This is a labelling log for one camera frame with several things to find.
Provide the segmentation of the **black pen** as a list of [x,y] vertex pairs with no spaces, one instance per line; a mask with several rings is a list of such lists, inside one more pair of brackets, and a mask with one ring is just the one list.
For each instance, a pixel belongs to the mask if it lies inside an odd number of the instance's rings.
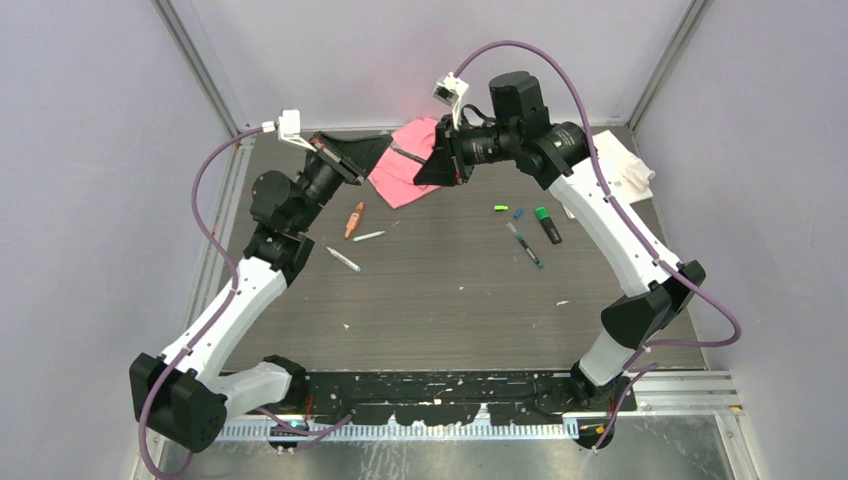
[[416,155],[414,155],[414,154],[412,154],[412,153],[410,153],[410,152],[407,152],[407,151],[405,151],[405,150],[402,150],[402,149],[400,149],[400,148],[391,147],[391,149],[392,149],[395,153],[397,153],[397,154],[399,154],[399,155],[401,155],[401,156],[403,156],[403,157],[405,157],[405,158],[408,158],[408,159],[410,159],[410,160],[413,160],[413,161],[415,161],[415,162],[417,162],[417,163],[419,163],[419,164],[425,164],[425,163],[427,162],[427,160],[426,160],[426,159],[421,158],[421,157],[419,157],[419,156],[416,156]]

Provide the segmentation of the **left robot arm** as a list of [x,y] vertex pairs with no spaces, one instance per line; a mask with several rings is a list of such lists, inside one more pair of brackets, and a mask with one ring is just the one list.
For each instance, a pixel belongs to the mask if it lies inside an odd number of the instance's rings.
[[361,184],[391,143],[388,133],[342,139],[317,132],[295,178],[276,170],[256,178],[250,206],[256,228],[242,259],[226,262],[229,285],[178,340],[157,356],[140,354],[130,366],[134,414],[143,431],[200,453],[235,417],[268,404],[284,413],[304,406],[300,365],[275,355],[230,375],[223,365],[306,266],[315,246],[306,234],[323,208],[341,185]]

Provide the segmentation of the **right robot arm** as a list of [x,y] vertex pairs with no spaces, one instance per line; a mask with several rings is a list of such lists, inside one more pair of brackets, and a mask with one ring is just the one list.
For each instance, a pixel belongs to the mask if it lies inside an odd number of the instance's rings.
[[435,83],[433,96],[451,111],[437,123],[433,151],[414,182],[458,186],[477,165],[512,160],[575,215],[623,291],[602,311],[601,333],[565,382],[569,399],[596,409],[621,386],[627,361],[687,306],[693,296],[688,286],[701,285],[706,272],[696,261],[681,262],[628,206],[613,203],[608,182],[596,175],[585,132],[571,122],[551,122],[536,77],[516,71],[492,79],[494,114],[479,125],[464,116],[467,89],[453,74]]

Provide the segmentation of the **green gel pen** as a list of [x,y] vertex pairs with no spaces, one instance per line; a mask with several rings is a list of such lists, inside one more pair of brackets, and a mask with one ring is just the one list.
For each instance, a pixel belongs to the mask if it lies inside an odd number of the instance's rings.
[[512,222],[508,222],[506,224],[506,228],[513,235],[513,237],[517,240],[517,242],[521,246],[522,250],[528,255],[528,257],[534,263],[534,265],[538,269],[543,269],[544,268],[543,262],[534,253],[534,251],[531,249],[531,247],[529,246],[527,241],[524,239],[524,237],[521,235],[521,233],[518,231],[518,229],[515,227],[515,225]]

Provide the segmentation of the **black green highlighter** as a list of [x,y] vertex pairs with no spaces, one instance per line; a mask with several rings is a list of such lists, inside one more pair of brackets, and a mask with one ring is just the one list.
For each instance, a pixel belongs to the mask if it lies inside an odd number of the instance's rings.
[[545,207],[537,207],[534,213],[549,241],[554,245],[560,244],[562,242],[562,237],[548,213],[548,210]]

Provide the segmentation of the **white blue marker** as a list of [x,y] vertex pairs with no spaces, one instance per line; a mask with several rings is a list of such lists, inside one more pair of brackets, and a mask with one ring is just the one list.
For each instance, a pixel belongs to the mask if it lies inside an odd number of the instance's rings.
[[326,250],[330,253],[331,256],[333,256],[335,259],[340,261],[342,264],[344,264],[346,267],[350,268],[351,270],[353,270],[355,272],[361,272],[362,271],[362,268],[357,263],[353,262],[351,259],[349,259],[347,256],[340,253],[338,250],[331,248],[329,246],[326,246]]

